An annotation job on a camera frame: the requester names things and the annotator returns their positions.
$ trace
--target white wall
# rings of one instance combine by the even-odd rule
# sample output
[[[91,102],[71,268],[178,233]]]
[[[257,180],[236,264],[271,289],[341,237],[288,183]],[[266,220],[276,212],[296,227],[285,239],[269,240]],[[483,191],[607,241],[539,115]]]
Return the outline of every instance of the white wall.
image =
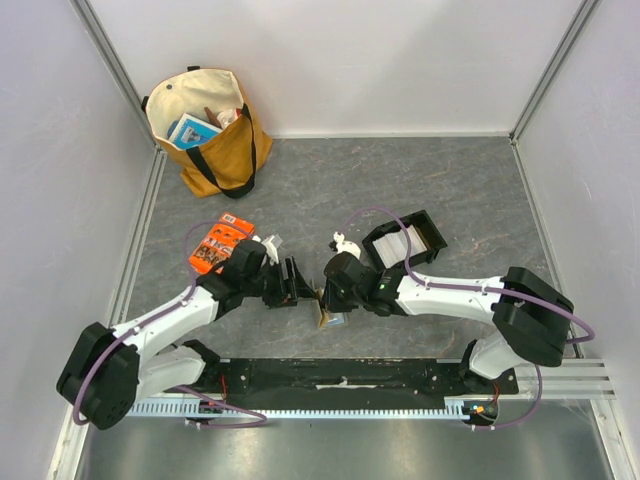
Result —
[[[280,135],[506,132],[579,0],[93,0],[138,90],[228,67]]]
[[[562,283],[640,448],[640,4],[601,2],[521,141]]]
[[[0,478],[44,478],[55,383],[105,321],[151,143],[69,2],[0,6]]]

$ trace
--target gray tabletop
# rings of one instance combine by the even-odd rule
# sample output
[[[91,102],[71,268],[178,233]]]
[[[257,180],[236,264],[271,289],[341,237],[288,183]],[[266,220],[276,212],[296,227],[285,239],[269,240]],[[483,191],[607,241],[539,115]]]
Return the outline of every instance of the gray tabletop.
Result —
[[[247,219],[258,234],[278,233],[282,254],[323,285],[333,232],[358,208],[387,206],[400,215],[425,209],[449,247],[418,271],[483,278],[524,266],[549,280],[542,245],[507,138],[313,139],[274,142],[255,189],[230,200],[195,198],[168,162],[156,200],[128,311],[138,316],[188,284],[182,238],[189,227],[223,211]],[[360,241],[387,222],[367,214],[348,230]],[[192,246],[207,229],[194,236]],[[309,303],[268,310],[258,299],[193,331],[222,356],[450,357],[493,327],[423,315],[379,318],[355,311],[346,326],[318,330]]]

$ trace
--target blue book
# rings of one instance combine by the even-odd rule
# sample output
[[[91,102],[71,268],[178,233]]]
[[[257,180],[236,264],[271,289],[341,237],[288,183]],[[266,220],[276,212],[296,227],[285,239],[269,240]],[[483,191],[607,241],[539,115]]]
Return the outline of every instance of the blue book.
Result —
[[[221,131],[210,123],[185,113],[173,128],[169,141],[176,147],[186,150],[207,143]]]

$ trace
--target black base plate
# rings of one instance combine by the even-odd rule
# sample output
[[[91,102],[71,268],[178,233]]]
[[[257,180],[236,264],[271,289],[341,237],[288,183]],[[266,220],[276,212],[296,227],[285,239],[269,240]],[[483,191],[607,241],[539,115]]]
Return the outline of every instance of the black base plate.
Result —
[[[232,359],[210,365],[194,388],[222,393],[224,375],[228,403],[255,410],[440,409],[444,397],[472,393],[458,368],[437,359]],[[345,379],[375,388],[318,388]],[[496,382],[501,395],[518,393],[512,369]]]

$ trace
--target black bag handle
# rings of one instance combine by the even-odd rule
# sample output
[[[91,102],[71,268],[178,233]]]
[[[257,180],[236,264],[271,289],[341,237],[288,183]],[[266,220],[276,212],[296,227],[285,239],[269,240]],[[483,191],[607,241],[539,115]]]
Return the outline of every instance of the black bag handle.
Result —
[[[207,161],[202,156],[202,152],[200,151],[200,147],[191,147],[187,148],[187,155],[193,162],[193,165],[198,169],[198,171],[202,174],[204,178],[206,178],[210,183],[218,187],[218,189],[224,193],[229,198],[240,198],[244,197],[247,193],[249,193],[253,186],[255,185],[256,180],[256,169],[258,165],[257,153],[256,153],[256,133],[253,129],[253,119],[251,118],[251,112],[249,112],[249,107],[245,103],[242,105],[242,115],[247,117],[249,123],[251,124],[251,176],[247,180],[247,182],[236,188],[222,188],[218,184],[218,180],[216,180],[215,175],[211,171],[211,168],[207,164]]]

